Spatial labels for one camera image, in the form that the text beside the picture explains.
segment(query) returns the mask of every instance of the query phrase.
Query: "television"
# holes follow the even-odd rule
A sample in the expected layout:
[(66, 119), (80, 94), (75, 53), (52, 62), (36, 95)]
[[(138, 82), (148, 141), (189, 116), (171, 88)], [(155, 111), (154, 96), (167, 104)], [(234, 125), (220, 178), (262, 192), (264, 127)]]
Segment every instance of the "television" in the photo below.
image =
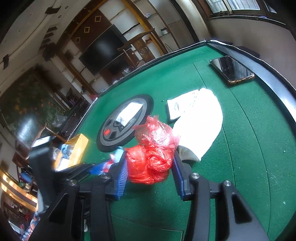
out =
[(126, 41), (118, 28), (112, 25), (84, 51), (79, 60), (93, 75), (96, 75), (111, 61), (123, 54), (117, 49), (122, 47)]

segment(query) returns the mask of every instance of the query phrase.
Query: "green felt table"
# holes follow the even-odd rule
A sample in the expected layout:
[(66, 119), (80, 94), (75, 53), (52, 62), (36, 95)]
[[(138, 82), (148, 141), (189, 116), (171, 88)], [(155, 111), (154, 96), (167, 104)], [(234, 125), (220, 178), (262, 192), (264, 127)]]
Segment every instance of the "green felt table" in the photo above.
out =
[[(224, 83), (209, 65), (210, 59), (221, 56), (214, 48), (201, 46), (142, 71), (100, 97), (78, 130), (89, 139), (82, 161), (108, 159), (109, 153), (97, 149), (97, 134), (123, 101), (148, 94), (154, 100), (152, 115), (167, 122), (167, 99), (208, 88), (220, 102), (223, 124), (201, 162), (191, 164), (192, 170), (211, 181), (232, 181), (273, 241), (296, 210), (295, 136), (258, 79), (233, 87)], [(134, 138), (125, 147), (136, 144)], [(189, 209), (190, 202), (177, 195), (171, 173), (166, 181), (154, 185), (127, 182), (120, 201), (111, 204), (116, 239), (182, 240)], [(210, 241), (214, 238), (215, 203), (211, 200)]]

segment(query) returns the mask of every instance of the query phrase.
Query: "chair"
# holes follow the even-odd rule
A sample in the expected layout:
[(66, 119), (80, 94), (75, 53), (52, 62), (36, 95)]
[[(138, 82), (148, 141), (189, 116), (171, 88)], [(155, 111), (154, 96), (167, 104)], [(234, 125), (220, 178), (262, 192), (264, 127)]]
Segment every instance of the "chair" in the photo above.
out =
[(142, 39), (147, 34), (153, 34), (152, 33), (153, 31), (154, 31), (154, 27), (149, 29), (147, 32), (143, 32), (143, 33), (136, 35), (132, 39), (128, 40), (121, 48), (117, 49), (118, 51), (123, 51), (127, 55), (129, 61), (131, 62), (132, 66), (135, 69), (137, 68), (137, 65), (140, 61), (138, 61), (138, 63), (135, 64), (133, 62), (133, 60), (131, 59), (131, 57), (127, 54), (125, 49), (127, 46), (132, 44), (135, 47), (135, 49), (139, 52), (139, 54), (141, 55), (141, 57), (143, 58), (145, 63), (148, 63), (149, 61), (155, 59), (153, 53), (150, 51), (150, 49), (147, 47), (145, 41)]

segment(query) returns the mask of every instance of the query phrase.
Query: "red plastic bag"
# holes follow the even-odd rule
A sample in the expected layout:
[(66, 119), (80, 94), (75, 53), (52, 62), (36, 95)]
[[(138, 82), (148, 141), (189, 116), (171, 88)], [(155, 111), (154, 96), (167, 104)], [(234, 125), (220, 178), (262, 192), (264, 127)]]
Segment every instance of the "red plastic bag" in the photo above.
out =
[(179, 138), (173, 129), (148, 116), (143, 125), (135, 126), (135, 137), (140, 145), (127, 150), (129, 179), (134, 183), (153, 184), (169, 175)]
[(147, 165), (150, 169), (164, 172), (172, 166), (172, 155), (166, 149), (149, 147), (146, 149)]
[(155, 183), (147, 167), (146, 150), (142, 145), (129, 148), (126, 153), (128, 177), (133, 183)]
[(146, 123), (134, 126), (135, 137), (139, 144), (145, 147), (161, 147), (176, 150), (179, 138), (174, 137), (173, 129), (158, 120), (158, 116), (148, 116)]

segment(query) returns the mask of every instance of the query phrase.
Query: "plaid fabric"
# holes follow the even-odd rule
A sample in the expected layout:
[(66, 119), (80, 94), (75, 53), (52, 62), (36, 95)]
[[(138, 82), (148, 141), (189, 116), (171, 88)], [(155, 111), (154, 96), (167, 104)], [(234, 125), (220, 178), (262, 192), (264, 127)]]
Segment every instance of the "plaid fabric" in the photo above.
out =
[(36, 227), (36, 225), (38, 224), (40, 220), (39, 214), (36, 212), (34, 213), (34, 216), (31, 220), (31, 223), (29, 225), (29, 227), (27, 228), (27, 230), (24, 232), (23, 236), (22, 236), (22, 241), (28, 241), (34, 228)]

